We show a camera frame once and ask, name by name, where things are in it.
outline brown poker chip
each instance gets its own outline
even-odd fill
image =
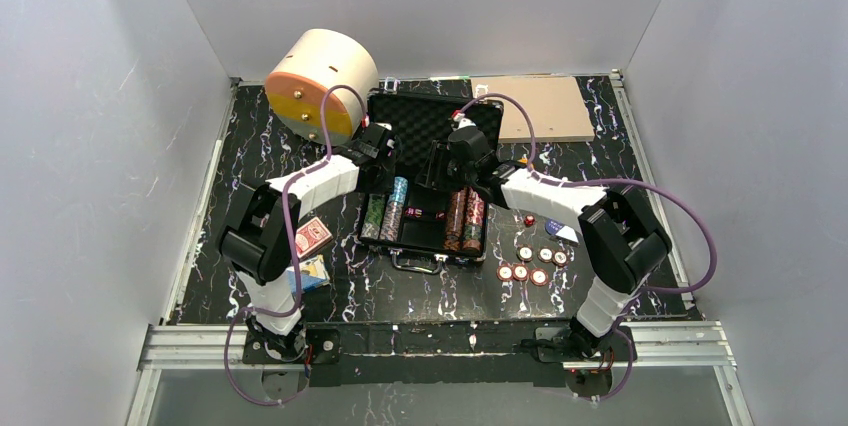
[[[527,271],[527,266],[523,264],[516,264],[515,267],[512,268],[512,278],[516,281],[527,281],[527,276],[530,275],[530,272]]]
[[[533,248],[527,245],[521,245],[516,250],[516,254],[518,254],[518,259],[522,261],[532,261],[533,260]]]
[[[551,248],[542,248],[539,250],[539,261],[550,263],[554,259],[554,252]]]
[[[553,261],[554,264],[561,268],[568,263],[568,255],[565,254],[565,251],[556,251],[554,252]]]
[[[507,265],[503,265],[498,268],[498,279],[500,279],[501,281],[512,280],[512,268]]]
[[[530,272],[530,281],[536,286],[548,284],[548,273],[544,269],[536,268]]]

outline poker chip case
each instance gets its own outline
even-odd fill
[[[367,195],[363,196],[358,234],[363,244],[387,250],[397,269],[436,274],[448,260],[466,263],[485,259],[488,204],[482,208],[482,228],[477,228],[481,230],[479,252],[462,248],[459,251],[446,249],[445,213],[449,214],[451,193],[429,189],[415,182],[416,176],[427,163],[433,142],[447,139],[452,132],[451,114],[462,108],[467,101],[464,98],[417,93],[377,93],[368,98],[371,122],[388,123],[397,135],[395,150],[399,156],[395,164],[395,177],[406,178],[407,182],[405,195],[398,195],[395,191],[391,198],[389,195],[385,198],[391,204],[391,200],[405,196],[404,214],[397,227],[395,240],[375,238],[373,226],[371,230],[366,226],[369,211],[373,215],[374,211],[387,209],[386,206],[370,207],[372,198]],[[466,111],[466,116],[483,132],[491,147],[497,148],[503,104],[492,101],[475,104]]]

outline white wall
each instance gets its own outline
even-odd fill
[[[265,79],[310,28],[354,37],[380,74],[624,67],[659,0],[188,0],[231,76]]]
[[[0,0],[0,423],[123,424],[226,109],[185,0]]]
[[[717,236],[696,297],[757,424],[848,415],[846,77],[848,0],[663,0],[627,69],[659,183]],[[672,219],[701,274],[702,239]]]

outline black case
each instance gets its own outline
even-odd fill
[[[430,156],[433,141],[447,139],[452,132],[450,117],[454,111],[462,108],[467,99],[435,96],[416,93],[379,93],[368,98],[368,115],[371,122],[389,123],[398,141],[400,157],[395,165],[395,176],[409,180],[409,190],[404,208],[420,208],[424,211],[446,211],[450,193],[435,191],[415,184],[416,175],[424,169]],[[466,112],[480,131],[489,140],[493,149],[497,148],[503,120],[503,104],[487,102],[475,104]],[[363,238],[362,224],[367,210],[368,197],[363,201],[359,218],[359,239],[362,243],[375,248],[387,248],[392,255],[392,263],[398,269],[436,274],[441,271],[448,258],[459,263],[482,261],[486,257],[486,229],[489,220],[488,205],[483,212],[483,249],[480,254],[462,251],[450,251],[443,248],[445,222],[403,218],[397,241],[381,241]],[[436,267],[424,267],[412,264],[400,264],[398,257],[426,256],[435,258]]]

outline black marble surface with white veins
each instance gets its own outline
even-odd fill
[[[579,77],[583,98],[595,126],[595,139],[580,143],[541,143],[535,167],[571,180],[605,177],[640,179],[610,81],[604,76]],[[403,81],[400,91],[426,92],[468,98],[470,81]],[[527,144],[501,145],[501,158],[519,159],[529,153]],[[323,155],[323,146],[291,133],[270,110],[263,89],[240,87],[229,121],[217,175],[211,191],[199,254],[172,324],[226,323],[249,302],[244,286],[215,250],[214,238],[223,224],[233,191],[243,182],[257,183],[307,166]],[[319,207],[303,221],[318,216],[333,233],[334,241],[322,248],[331,284],[304,294],[307,322],[433,322],[523,318],[569,318],[585,299],[594,274],[585,248],[558,243],[545,232],[544,218],[532,227],[523,214],[489,206],[486,260],[479,264],[448,264],[437,276],[394,269],[390,257],[359,243],[356,224],[363,196],[350,194]],[[516,245],[538,250],[561,248],[569,255],[565,268],[538,260],[532,267],[545,269],[550,283],[502,282],[496,275],[502,263],[515,263]],[[666,262],[650,284],[676,286]],[[632,315],[651,319],[695,317],[686,314],[679,296],[643,294]]]

